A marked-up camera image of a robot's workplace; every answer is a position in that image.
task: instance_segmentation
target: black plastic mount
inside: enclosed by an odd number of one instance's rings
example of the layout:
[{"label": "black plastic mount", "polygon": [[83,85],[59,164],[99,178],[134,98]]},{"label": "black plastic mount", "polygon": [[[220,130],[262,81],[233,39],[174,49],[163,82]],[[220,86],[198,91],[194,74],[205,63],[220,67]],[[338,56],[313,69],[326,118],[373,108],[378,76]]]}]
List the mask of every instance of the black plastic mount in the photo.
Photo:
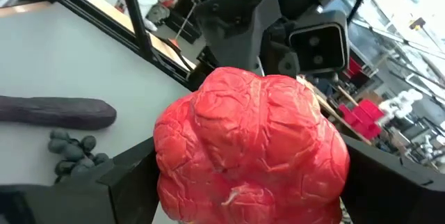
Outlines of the black plastic mount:
[{"label": "black plastic mount", "polygon": [[12,224],[147,224],[158,177],[150,138],[54,186],[0,186],[0,215]]},{"label": "black plastic mount", "polygon": [[341,199],[355,224],[443,223],[445,176],[353,138]]},{"label": "black plastic mount", "polygon": [[253,70],[263,32],[281,17],[278,0],[198,0],[195,16],[215,66]]},{"label": "black plastic mount", "polygon": [[[343,12],[305,15],[288,30],[286,41],[300,59],[302,74],[340,72],[349,66],[348,26]],[[316,46],[310,45],[313,37],[319,41]],[[323,64],[313,62],[317,55],[325,59]]]}]

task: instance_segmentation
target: screw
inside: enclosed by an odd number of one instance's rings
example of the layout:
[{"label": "screw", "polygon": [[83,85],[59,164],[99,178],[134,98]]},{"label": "screw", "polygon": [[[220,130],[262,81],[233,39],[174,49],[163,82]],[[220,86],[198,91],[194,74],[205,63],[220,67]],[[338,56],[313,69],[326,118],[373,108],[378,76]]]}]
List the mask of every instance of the screw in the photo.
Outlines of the screw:
[{"label": "screw", "polygon": [[317,65],[320,65],[321,63],[323,63],[323,57],[322,56],[315,56],[314,57],[314,63]]},{"label": "screw", "polygon": [[320,43],[320,39],[319,39],[318,37],[316,37],[316,36],[311,37],[311,38],[309,39],[309,44],[310,44],[311,46],[313,46],[313,47],[315,47],[315,46],[318,45],[319,43]]},{"label": "screw", "polygon": [[212,10],[213,12],[216,12],[216,11],[218,11],[219,7],[220,7],[220,6],[219,6],[218,4],[215,3],[215,4],[212,5],[211,10]]}]

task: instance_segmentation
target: table surface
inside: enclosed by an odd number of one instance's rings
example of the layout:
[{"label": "table surface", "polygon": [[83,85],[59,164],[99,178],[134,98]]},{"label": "table surface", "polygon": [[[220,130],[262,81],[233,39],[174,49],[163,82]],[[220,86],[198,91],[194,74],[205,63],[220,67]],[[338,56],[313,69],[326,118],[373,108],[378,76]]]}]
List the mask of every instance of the table surface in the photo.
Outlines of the table surface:
[{"label": "table surface", "polygon": [[42,1],[42,2],[36,2],[36,3],[30,3],[26,5],[21,6],[12,6],[7,8],[0,8],[0,18],[6,17],[9,15],[14,15],[17,13],[25,13],[29,11],[37,11],[43,8],[46,8],[50,5],[49,2]]},{"label": "table surface", "polygon": [[[119,10],[117,10],[115,7],[113,7],[105,0],[87,0],[87,1],[90,2],[92,5],[94,5],[95,7],[97,7],[98,9],[102,10],[102,12],[106,13],[108,16],[112,17],[115,21],[119,22],[121,25],[123,25],[131,32],[134,32],[133,24],[131,23],[130,18],[127,15],[121,13]],[[181,59],[178,57],[176,52],[171,47],[167,46],[166,43],[159,40],[155,35],[152,35],[151,33],[149,33],[149,35],[150,39],[152,40],[153,47],[158,49],[162,54],[165,54],[167,57],[171,58],[178,65],[187,69],[187,67],[182,63]],[[184,60],[191,67],[195,68],[195,64],[193,62],[189,61],[187,58],[184,58]]]},{"label": "table surface", "polygon": [[[152,135],[159,114],[187,89],[116,40],[54,4],[2,17],[0,94],[13,97],[89,97],[113,106],[107,129],[70,131],[97,137],[93,152],[111,157]],[[51,128],[0,122],[0,184],[46,184],[61,160],[47,151]]]}]

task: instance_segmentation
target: white robot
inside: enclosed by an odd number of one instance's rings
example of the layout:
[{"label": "white robot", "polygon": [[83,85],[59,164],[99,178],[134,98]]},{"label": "white robot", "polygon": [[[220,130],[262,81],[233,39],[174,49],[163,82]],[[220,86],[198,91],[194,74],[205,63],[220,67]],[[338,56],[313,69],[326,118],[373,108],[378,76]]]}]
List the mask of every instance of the white robot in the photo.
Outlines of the white robot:
[{"label": "white robot", "polygon": [[422,99],[423,95],[415,89],[400,92],[397,97],[388,99],[378,105],[378,108],[385,114],[377,124],[384,126],[394,117],[404,118],[412,111],[412,104]]}]

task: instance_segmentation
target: red textured object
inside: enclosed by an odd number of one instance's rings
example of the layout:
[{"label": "red textured object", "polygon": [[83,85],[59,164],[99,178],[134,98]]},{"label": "red textured object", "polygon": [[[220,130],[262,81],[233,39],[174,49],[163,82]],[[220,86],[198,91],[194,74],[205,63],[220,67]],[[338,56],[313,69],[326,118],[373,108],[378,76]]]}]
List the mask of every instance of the red textured object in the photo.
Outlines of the red textured object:
[{"label": "red textured object", "polygon": [[154,128],[162,208],[193,224],[337,224],[349,156],[304,80],[232,67]]}]

